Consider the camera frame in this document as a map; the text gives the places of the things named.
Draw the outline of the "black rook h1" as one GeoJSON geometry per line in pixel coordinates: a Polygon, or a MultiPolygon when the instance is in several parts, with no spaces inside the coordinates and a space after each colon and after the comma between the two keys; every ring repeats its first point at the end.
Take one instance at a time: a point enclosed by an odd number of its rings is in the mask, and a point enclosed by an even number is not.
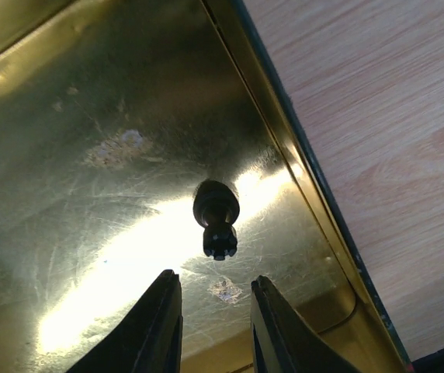
{"type": "Polygon", "coordinates": [[[233,191],[224,183],[204,180],[196,190],[193,216],[203,231],[203,252],[216,261],[232,257],[238,250],[234,223],[240,205],[233,191]]]}

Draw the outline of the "dark floral metal tin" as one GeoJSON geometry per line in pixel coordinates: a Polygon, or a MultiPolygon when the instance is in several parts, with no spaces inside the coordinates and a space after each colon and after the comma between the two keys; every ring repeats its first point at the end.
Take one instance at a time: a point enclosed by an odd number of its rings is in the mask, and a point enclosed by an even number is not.
{"type": "Polygon", "coordinates": [[[361,372],[411,363],[239,1],[0,1],[0,372],[67,371],[163,270],[183,372],[252,372],[265,276],[361,372]],[[204,180],[240,205],[203,252],[204,180]]]}

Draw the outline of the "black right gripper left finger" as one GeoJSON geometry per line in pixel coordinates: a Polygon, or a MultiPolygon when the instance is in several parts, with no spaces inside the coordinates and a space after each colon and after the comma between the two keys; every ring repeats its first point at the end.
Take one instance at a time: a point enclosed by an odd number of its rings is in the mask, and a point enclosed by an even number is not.
{"type": "Polygon", "coordinates": [[[164,270],[122,321],[68,370],[70,372],[179,372],[182,289],[164,270]]]}

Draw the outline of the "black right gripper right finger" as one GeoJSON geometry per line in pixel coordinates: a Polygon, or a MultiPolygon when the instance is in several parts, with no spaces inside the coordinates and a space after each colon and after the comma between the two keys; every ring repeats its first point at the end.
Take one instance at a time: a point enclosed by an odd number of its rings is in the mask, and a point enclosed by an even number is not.
{"type": "Polygon", "coordinates": [[[331,349],[265,276],[251,283],[251,331],[256,372],[357,372],[331,349]]]}

